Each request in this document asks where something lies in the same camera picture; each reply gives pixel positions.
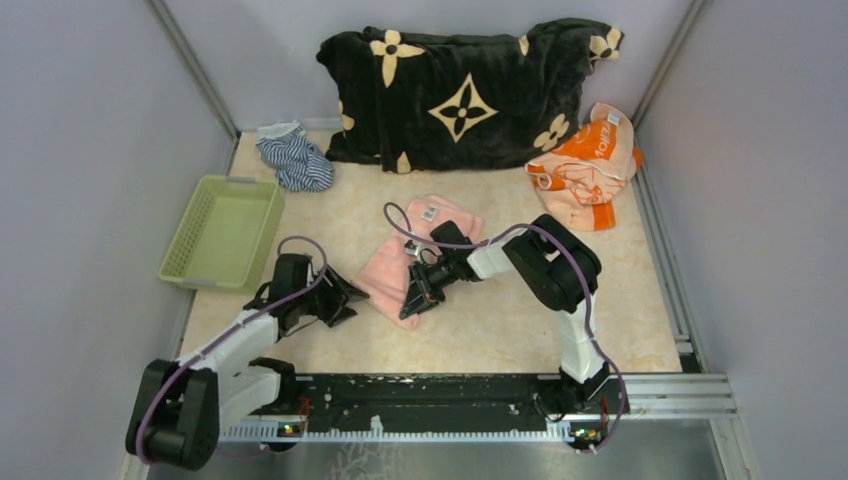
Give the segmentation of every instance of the care label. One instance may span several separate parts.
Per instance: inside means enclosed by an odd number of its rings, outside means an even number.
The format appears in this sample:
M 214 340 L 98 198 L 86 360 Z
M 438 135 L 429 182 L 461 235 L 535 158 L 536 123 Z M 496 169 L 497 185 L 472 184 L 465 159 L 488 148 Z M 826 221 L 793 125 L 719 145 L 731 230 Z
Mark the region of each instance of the care label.
M 615 125 L 616 127 L 618 126 L 619 120 L 620 120 L 620 118 L 619 118 L 618 114 L 615 113 L 615 112 L 610 112 L 609 115 L 607 115 L 607 121 L 610 122 L 611 124 Z
M 439 213 L 439 209 L 428 205 L 427 210 L 424 210 L 424 213 L 421 214 L 421 218 L 427 220 L 428 222 L 432 222 L 434 218 L 436 218 L 436 214 Z

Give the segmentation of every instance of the orange and white towel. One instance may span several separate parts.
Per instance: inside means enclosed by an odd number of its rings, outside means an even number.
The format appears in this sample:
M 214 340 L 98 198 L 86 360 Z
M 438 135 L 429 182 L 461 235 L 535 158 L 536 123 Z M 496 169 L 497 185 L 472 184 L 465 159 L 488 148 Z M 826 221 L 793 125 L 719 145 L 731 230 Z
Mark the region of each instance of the orange and white towel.
M 619 110 L 598 103 L 590 123 L 560 147 L 524 166 L 536 194 L 560 223 L 576 230 L 615 226 L 612 197 L 642 165 L 633 125 Z

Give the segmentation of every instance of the gray floor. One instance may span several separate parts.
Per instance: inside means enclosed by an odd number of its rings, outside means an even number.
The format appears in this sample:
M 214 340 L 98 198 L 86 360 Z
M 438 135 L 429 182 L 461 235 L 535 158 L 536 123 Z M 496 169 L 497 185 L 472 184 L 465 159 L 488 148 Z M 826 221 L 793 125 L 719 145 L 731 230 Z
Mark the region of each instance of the gray floor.
M 255 446 L 222 445 L 249 455 Z M 599 456 L 556 444 L 304 444 L 238 462 L 216 455 L 200 472 L 151 469 L 177 479 L 722 479 L 709 423 L 630 421 Z

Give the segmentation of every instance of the black blanket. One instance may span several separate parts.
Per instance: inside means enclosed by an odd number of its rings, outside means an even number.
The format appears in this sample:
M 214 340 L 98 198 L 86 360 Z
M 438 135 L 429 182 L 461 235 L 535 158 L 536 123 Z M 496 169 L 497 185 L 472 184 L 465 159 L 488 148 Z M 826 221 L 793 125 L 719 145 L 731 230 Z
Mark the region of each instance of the black blanket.
M 344 130 L 333 161 L 384 171 L 521 166 L 578 130 L 583 80 L 624 35 L 563 19 L 527 35 L 450 37 L 368 27 L 321 44 Z

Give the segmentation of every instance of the folded towel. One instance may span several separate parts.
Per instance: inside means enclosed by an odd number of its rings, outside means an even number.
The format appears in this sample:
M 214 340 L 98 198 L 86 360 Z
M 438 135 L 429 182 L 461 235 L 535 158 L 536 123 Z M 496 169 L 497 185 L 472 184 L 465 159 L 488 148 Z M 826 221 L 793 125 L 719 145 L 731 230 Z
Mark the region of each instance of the folded towel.
M 551 215 L 576 230 L 615 226 L 612 198 L 643 161 L 623 113 L 599 103 L 590 120 L 562 146 L 524 166 Z
M 476 239 L 483 230 L 483 219 L 436 195 L 413 200 L 406 210 L 413 232 L 419 237 L 430 238 L 430 232 L 442 223 L 453 220 L 464 235 Z M 408 238 L 392 231 L 377 252 L 368 260 L 365 269 L 353 280 L 353 284 L 364 290 L 371 298 L 368 302 L 399 326 L 408 330 L 418 327 L 420 315 L 404 320 L 399 318 L 400 309 L 409 287 L 409 264 L 415 258 L 404 253 L 403 246 Z M 429 247 L 438 252 L 437 247 Z
M 257 131 L 262 161 L 277 169 L 280 185 L 293 192 L 321 192 L 333 185 L 333 164 L 304 136 L 297 122 L 278 123 Z

